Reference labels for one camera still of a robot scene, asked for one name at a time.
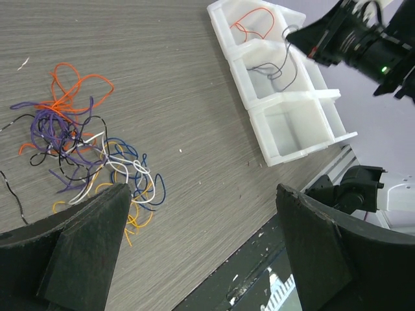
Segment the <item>white debris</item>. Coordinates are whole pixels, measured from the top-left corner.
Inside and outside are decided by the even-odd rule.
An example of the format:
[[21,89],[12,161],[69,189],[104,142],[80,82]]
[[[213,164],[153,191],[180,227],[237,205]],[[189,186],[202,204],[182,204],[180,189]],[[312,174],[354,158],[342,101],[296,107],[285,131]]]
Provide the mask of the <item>white debris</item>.
[[25,62],[24,62],[23,64],[21,64],[21,66],[19,67],[18,71],[19,71],[20,69],[22,69],[24,65],[26,65],[26,64],[27,64],[27,62],[29,61],[29,58],[30,58],[30,57],[28,57],[28,58],[25,60]]

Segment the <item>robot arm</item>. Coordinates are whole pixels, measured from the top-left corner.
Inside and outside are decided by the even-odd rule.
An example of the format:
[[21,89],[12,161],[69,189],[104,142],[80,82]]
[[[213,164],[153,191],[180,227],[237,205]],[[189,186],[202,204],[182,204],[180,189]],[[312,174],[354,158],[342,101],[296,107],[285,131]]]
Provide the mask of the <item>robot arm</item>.
[[[366,10],[377,7],[377,23],[367,25]],[[389,25],[381,6],[367,1],[340,0],[322,19],[290,33],[287,40],[307,57],[325,65],[344,61],[379,84],[374,96],[393,93],[415,102],[415,0],[404,0]]]

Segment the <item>orange wire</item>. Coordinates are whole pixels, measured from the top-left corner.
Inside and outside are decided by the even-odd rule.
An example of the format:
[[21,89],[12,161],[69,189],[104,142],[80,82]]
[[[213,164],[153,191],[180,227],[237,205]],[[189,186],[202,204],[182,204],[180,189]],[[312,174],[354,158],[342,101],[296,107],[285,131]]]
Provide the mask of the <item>orange wire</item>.
[[[66,89],[63,87],[62,83],[59,81],[58,78],[58,69],[59,67],[69,67],[71,68],[76,76],[77,76],[77,83],[75,83],[74,86],[71,87],[71,89],[69,91],[66,91]],[[36,109],[49,109],[54,111],[55,113],[57,113],[59,116],[61,116],[62,118],[64,118],[65,120],[71,122],[71,119],[66,117],[64,115],[64,112],[67,113],[82,113],[85,112],[87,110],[89,110],[88,108],[79,108],[79,109],[75,109],[73,107],[73,102],[74,102],[74,97],[77,95],[77,93],[79,92],[81,85],[83,82],[85,82],[86,80],[90,79],[90,78],[99,78],[105,82],[107,82],[110,87],[111,90],[105,94],[100,101],[96,102],[93,104],[92,108],[96,108],[99,105],[102,104],[102,102],[104,102],[104,100],[106,100],[106,98],[108,96],[111,95],[111,93],[114,91],[114,85],[104,76],[101,75],[96,75],[96,74],[92,74],[92,75],[87,75],[83,78],[81,78],[79,72],[75,69],[75,67],[73,65],[71,65],[70,63],[59,63],[58,65],[55,66],[54,71],[52,73],[50,73],[50,75],[53,77],[52,83],[51,83],[51,93],[53,96],[53,100],[46,100],[43,102],[40,102],[38,105],[35,105]],[[63,93],[63,95],[58,98],[58,96],[56,95],[55,92],[55,84],[59,87],[60,91]],[[78,116],[75,115],[75,121],[78,121]],[[93,134],[90,133],[84,133],[85,136],[93,136]],[[97,140],[95,139],[92,145],[95,145],[97,142]],[[26,143],[21,145],[20,149],[19,149],[19,154],[22,153],[23,149],[26,147],[31,147],[31,148],[35,148],[35,146],[33,144],[30,143]],[[82,147],[82,149],[79,152],[87,152],[88,150],[91,150],[92,146],[85,146]]]
[[[271,15],[271,17],[272,17],[272,25],[271,25],[271,27],[269,28],[269,30],[267,31],[267,33],[264,35],[264,36],[262,36],[261,34],[259,34],[258,32],[255,32],[255,31],[248,31],[248,30],[246,30],[245,29],[245,27],[243,27],[241,24],[240,24],[240,22],[244,19],[244,18],[246,18],[248,15],[250,15],[250,14],[252,14],[252,13],[254,13],[254,12],[256,12],[256,11],[258,11],[258,10],[264,10],[264,11],[267,11],[270,15]],[[275,16],[273,15],[273,13],[269,10],[269,9],[267,9],[267,8],[255,8],[255,9],[253,9],[253,10],[251,10],[251,11],[249,11],[248,13],[246,13],[243,17],[241,17],[240,19],[238,19],[234,24],[232,24],[232,26],[230,27],[230,28],[232,28],[232,27],[236,27],[239,31],[242,31],[242,32],[244,32],[245,33],[245,40],[244,40],[244,42],[246,42],[247,41],[247,39],[248,39],[248,34],[256,34],[257,36],[259,36],[261,39],[265,39],[268,35],[269,35],[269,33],[271,32],[271,30],[274,28],[274,25],[275,25]]]

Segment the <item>white divider tray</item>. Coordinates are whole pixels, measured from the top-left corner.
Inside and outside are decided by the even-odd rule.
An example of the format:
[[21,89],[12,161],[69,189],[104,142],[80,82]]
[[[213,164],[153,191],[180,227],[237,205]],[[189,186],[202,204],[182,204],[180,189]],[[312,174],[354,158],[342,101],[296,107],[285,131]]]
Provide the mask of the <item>white divider tray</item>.
[[260,0],[219,0],[207,11],[268,166],[357,135],[338,115],[339,90],[293,46],[287,54],[283,35],[304,14]]

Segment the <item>gray wood grain surface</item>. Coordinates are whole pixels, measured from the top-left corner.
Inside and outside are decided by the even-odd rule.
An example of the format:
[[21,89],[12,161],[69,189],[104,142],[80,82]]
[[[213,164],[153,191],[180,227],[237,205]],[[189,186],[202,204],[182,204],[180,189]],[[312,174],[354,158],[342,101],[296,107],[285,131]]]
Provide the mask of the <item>gray wood grain surface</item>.
[[[69,62],[81,75],[115,84],[95,113],[110,136],[146,152],[153,172],[165,178],[166,203],[132,237],[132,248],[123,240],[107,310],[171,310],[276,212],[278,183],[302,188],[339,151],[266,167],[211,28],[209,3],[0,0],[0,124],[33,112],[11,111],[12,104],[49,100],[48,72]],[[74,79],[62,71],[65,83]],[[89,95],[107,89],[91,80],[77,104],[87,106]],[[47,171],[57,168],[54,159],[31,167],[33,150],[18,156],[30,122],[0,133],[0,169],[34,222],[73,194],[55,194],[62,185]],[[88,131],[101,128],[96,122]],[[108,172],[100,178],[108,181]],[[23,225],[5,186],[0,202],[0,232]]]

